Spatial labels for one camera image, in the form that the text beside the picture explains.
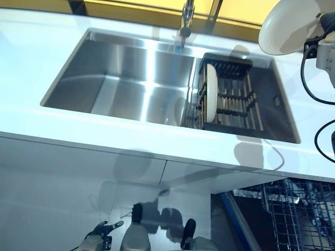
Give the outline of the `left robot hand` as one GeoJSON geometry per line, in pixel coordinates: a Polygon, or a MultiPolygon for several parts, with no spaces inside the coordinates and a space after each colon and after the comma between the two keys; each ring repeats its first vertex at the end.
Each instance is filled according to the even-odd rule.
{"type": "Polygon", "coordinates": [[[87,239],[91,235],[100,235],[102,238],[105,238],[113,230],[123,226],[124,221],[118,221],[112,225],[108,225],[107,221],[103,221],[96,225],[96,227],[89,232],[84,239],[87,239]]]}

